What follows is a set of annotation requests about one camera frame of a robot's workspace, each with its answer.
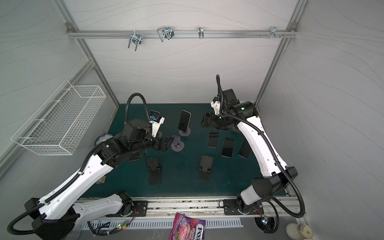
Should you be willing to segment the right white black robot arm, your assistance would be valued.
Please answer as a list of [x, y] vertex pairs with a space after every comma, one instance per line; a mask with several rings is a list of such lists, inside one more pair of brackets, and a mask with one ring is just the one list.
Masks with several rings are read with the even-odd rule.
[[[258, 228], [265, 234], [275, 233], [280, 226], [277, 206], [294, 218], [305, 215], [305, 202], [294, 179], [298, 175], [295, 167], [289, 167], [278, 155], [275, 147], [265, 133], [262, 121], [252, 102], [240, 102], [232, 89], [223, 90], [220, 76], [216, 76], [218, 95], [211, 101], [212, 113], [206, 113], [202, 120], [205, 128], [228, 130], [236, 126], [245, 137], [252, 152], [256, 156], [261, 177], [252, 180], [251, 185], [237, 195], [237, 211], [242, 215], [250, 214], [263, 203], [268, 203], [274, 210], [274, 217], [261, 214], [257, 221]], [[298, 198], [300, 210], [295, 213], [289, 210], [274, 193], [291, 186]]]

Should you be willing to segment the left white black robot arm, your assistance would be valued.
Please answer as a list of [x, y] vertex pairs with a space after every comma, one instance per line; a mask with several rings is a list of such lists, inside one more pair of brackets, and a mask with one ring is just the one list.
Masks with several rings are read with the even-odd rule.
[[26, 212], [12, 220], [7, 231], [11, 235], [35, 234], [43, 240], [61, 240], [83, 222], [105, 215], [128, 216], [133, 205], [126, 193], [113, 194], [104, 199], [92, 201], [87, 206], [76, 204], [90, 187], [100, 178], [114, 170], [124, 161], [140, 159], [141, 151], [153, 149], [165, 152], [172, 137], [157, 135], [165, 118], [159, 112], [149, 111], [144, 101], [147, 120], [129, 120], [129, 108], [134, 97], [126, 103], [125, 126], [118, 135], [96, 145], [85, 157], [81, 167], [52, 192], [41, 198], [31, 198], [25, 204]]

